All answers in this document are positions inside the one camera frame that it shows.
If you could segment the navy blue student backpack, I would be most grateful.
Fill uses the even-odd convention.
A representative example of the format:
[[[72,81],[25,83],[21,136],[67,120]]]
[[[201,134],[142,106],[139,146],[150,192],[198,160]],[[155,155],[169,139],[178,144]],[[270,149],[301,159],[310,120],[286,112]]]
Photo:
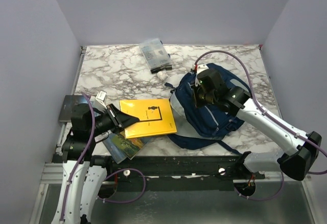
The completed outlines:
[[[187,73],[177,87],[165,83],[165,86],[172,88],[169,101],[177,129],[168,138],[184,149],[196,150],[217,143],[227,151],[240,155],[240,152],[228,146],[222,139],[230,132],[238,130],[244,121],[213,105],[197,108],[192,90],[196,76],[195,73]]]

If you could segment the green yellow book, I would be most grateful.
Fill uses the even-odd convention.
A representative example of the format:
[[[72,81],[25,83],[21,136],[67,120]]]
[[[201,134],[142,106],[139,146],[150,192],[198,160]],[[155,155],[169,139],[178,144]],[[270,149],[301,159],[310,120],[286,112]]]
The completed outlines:
[[[127,139],[125,138],[124,132],[119,134],[111,133],[109,138],[116,148],[130,160],[132,160],[145,145],[153,140],[151,137]]]

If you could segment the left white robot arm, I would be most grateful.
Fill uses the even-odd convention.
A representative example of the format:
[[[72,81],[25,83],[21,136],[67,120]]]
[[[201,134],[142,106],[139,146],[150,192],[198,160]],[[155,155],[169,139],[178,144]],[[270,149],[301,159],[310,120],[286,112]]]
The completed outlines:
[[[114,105],[98,116],[91,104],[78,104],[71,115],[72,130],[62,145],[63,179],[53,223],[90,223],[101,184],[113,176],[109,159],[94,156],[95,138],[107,131],[121,132],[139,122]]]

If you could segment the yellow notebook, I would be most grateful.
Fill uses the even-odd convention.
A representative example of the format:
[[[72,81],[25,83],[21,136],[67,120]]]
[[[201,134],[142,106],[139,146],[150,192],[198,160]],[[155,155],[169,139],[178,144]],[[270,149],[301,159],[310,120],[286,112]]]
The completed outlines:
[[[168,99],[121,100],[122,112],[139,118],[139,122],[125,128],[128,139],[168,135],[177,132]]]

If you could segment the dark fantasy book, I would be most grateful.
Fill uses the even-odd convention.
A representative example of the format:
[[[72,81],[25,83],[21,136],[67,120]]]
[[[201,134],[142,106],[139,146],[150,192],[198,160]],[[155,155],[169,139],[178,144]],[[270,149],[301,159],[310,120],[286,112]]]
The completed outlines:
[[[63,123],[69,122],[74,106],[82,103],[87,103],[82,95],[66,95],[62,103],[58,121]]]

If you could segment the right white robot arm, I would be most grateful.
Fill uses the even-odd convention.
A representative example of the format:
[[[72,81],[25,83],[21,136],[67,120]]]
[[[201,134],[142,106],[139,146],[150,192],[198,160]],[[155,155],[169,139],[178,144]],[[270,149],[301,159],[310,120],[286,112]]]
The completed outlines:
[[[302,181],[318,157],[321,135],[306,133],[270,114],[242,87],[228,88],[220,73],[205,69],[196,74],[192,86],[197,107],[211,104],[220,111],[243,120],[274,141],[282,155],[276,160],[281,171],[288,177]]]

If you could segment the blue landscape book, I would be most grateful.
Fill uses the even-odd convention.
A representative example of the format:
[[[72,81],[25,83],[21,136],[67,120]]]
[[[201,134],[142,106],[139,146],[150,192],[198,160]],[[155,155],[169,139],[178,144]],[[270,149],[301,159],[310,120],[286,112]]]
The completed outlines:
[[[109,151],[110,155],[112,156],[113,160],[120,164],[122,161],[124,161],[127,157],[126,155],[121,152],[113,143],[113,139],[117,139],[118,137],[114,133],[109,133],[106,139],[104,139],[102,142],[106,149]]]

